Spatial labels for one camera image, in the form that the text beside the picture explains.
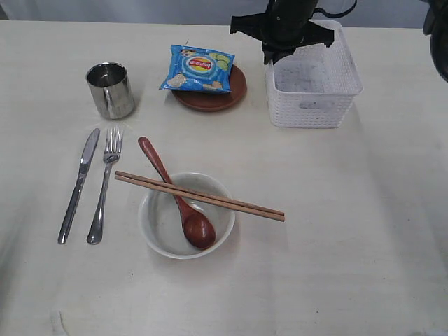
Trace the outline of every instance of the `blue snack bag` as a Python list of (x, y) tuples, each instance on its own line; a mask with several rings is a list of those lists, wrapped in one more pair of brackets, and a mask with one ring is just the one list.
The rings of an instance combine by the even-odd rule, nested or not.
[(160, 89), (227, 93), (234, 55), (186, 45), (171, 46), (169, 73)]

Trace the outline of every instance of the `white wall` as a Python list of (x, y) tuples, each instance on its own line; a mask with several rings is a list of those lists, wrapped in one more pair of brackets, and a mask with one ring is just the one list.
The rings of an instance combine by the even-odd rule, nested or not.
[[(337, 12), (353, 1), (321, 0), (319, 5)], [(0, 4), (12, 20), (228, 25), (231, 15), (263, 12), (267, 0), (0, 0)], [(346, 26), (422, 27), (427, 10), (428, 5), (418, 0), (359, 0), (357, 9), (340, 21)]]

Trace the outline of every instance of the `ceramic bowl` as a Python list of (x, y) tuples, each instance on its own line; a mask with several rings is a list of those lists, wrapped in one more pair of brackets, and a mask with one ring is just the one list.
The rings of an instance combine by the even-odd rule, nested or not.
[[(204, 193), (231, 198), (228, 190), (213, 177), (200, 173), (171, 175), (173, 183)], [(190, 245), (182, 231), (182, 222), (174, 197), (165, 192), (150, 190), (139, 208), (139, 225), (146, 243), (163, 256), (174, 259), (193, 259), (216, 250), (228, 237), (235, 224), (235, 212), (219, 206), (185, 199), (202, 212), (214, 226), (215, 244), (207, 250)]]

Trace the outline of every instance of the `bag of chips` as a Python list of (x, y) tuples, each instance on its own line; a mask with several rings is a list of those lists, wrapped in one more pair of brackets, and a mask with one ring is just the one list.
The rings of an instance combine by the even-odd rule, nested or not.
[(234, 58), (212, 49), (172, 45), (168, 77), (160, 89), (230, 92), (229, 76)]

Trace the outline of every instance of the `butter knife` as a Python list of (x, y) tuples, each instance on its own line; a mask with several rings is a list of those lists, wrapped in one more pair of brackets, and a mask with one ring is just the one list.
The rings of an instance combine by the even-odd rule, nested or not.
[(85, 177), (90, 168), (90, 163), (92, 162), (93, 155), (95, 154), (95, 148), (97, 147), (99, 138), (99, 129), (95, 128), (92, 133), (90, 133), (87, 142), (85, 143), (83, 154), (81, 155), (81, 161), (79, 164), (78, 178), (76, 179), (76, 185), (71, 194), (71, 199), (67, 212), (65, 213), (64, 220), (62, 221), (61, 230), (59, 231), (59, 237), (57, 242), (59, 244), (65, 244), (69, 236), (71, 223), (75, 216), (76, 207), (78, 206), (79, 196), (81, 195), (81, 190), (84, 186)]

